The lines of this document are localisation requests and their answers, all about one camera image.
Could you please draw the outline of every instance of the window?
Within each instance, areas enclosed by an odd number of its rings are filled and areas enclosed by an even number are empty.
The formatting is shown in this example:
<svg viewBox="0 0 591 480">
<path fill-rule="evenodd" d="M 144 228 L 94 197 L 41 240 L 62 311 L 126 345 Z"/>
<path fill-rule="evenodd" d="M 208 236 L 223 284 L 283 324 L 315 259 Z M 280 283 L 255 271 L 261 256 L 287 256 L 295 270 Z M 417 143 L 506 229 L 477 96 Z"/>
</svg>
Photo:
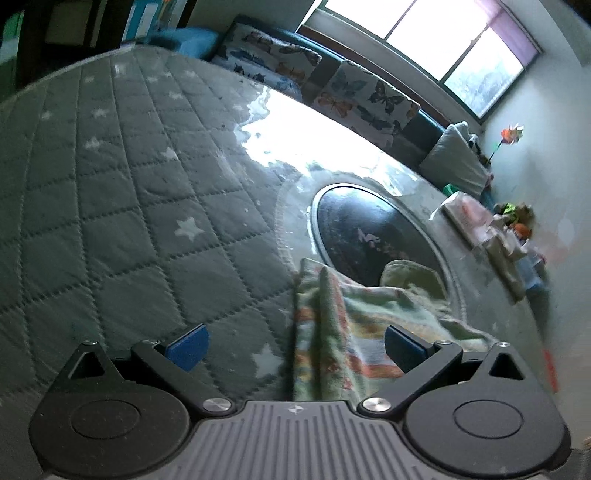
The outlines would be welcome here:
<svg viewBox="0 0 591 480">
<path fill-rule="evenodd" d="M 482 121 L 537 56 L 496 0 L 324 0 L 402 54 Z"/>
</svg>

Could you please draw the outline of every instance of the metal screw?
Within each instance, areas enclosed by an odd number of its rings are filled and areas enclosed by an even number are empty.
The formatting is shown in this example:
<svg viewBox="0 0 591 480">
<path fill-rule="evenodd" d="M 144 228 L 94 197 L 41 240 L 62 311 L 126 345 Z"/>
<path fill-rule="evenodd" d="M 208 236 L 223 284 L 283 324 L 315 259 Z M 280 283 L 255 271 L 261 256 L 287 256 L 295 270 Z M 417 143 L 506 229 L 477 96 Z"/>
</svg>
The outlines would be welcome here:
<svg viewBox="0 0 591 480">
<path fill-rule="evenodd" d="M 227 398 L 208 398 L 203 402 L 203 408 L 207 411 L 228 411 L 232 408 L 232 402 Z"/>
<path fill-rule="evenodd" d="M 392 408 L 392 404 L 385 398 L 371 397 L 366 398 L 363 403 L 363 408 L 375 413 L 380 413 Z"/>
</svg>

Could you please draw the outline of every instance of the teal cushion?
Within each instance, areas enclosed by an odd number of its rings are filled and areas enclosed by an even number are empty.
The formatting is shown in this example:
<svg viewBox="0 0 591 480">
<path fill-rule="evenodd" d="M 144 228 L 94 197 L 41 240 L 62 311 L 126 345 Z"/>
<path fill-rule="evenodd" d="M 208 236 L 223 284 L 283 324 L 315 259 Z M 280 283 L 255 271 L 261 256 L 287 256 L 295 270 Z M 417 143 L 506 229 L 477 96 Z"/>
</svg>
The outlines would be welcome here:
<svg viewBox="0 0 591 480">
<path fill-rule="evenodd" d="M 176 28 L 162 30 L 151 35 L 149 45 L 176 51 L 194 59 L 209 60 L 213 57 L 222 34 L 208 28 Z"/>
</svg>

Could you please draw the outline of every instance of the stuffed toy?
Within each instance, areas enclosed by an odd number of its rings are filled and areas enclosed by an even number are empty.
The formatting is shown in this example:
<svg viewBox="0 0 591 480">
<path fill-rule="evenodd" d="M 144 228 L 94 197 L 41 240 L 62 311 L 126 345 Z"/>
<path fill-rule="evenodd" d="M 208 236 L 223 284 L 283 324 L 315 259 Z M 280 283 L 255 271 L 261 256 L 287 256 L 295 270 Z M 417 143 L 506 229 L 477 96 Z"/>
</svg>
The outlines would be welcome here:
<svg viewBox="0 0 591 480">
<path fill-rule="evenodd" d="M 534 218 L 534 211 L 531 205 L 526 205 L 525 203 L 519 203 L 517 205 L 513 203 L 497 203 L 494 211 L 501 215 L 504 224 L 507 226 L 516 223 L 523 223 L 527 226 Z"/>
<path fill-rule="evenodd" d="M 527 225 L 524 225 L 523 223 L 514 223 L 511 228 L 519 240 L 525 241 L 531 237 L 531 228 L 529 228 Z"/>
</svg>

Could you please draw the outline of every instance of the striped towel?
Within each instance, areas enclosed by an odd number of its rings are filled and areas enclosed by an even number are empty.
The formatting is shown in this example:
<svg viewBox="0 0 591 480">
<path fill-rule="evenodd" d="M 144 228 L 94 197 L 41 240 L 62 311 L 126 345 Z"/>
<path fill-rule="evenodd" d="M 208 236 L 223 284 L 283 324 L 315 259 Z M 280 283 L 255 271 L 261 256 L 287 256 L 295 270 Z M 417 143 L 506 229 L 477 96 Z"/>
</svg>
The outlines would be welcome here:
<svg viewBox="0 0 591 480">
<path fill-rule="evenodd" d="M 428 342 L 453 340 L 471 351 L 487 351 L 496 342 L 452 318 L 437 273 L 409 260 L 390 262 L 381 286 L 364 287 L 305 258 L 295 309 L 296 401 L 357 404 L 403 375 L 385 352 L 389 325 L 400 325 Z"/>
</svg>

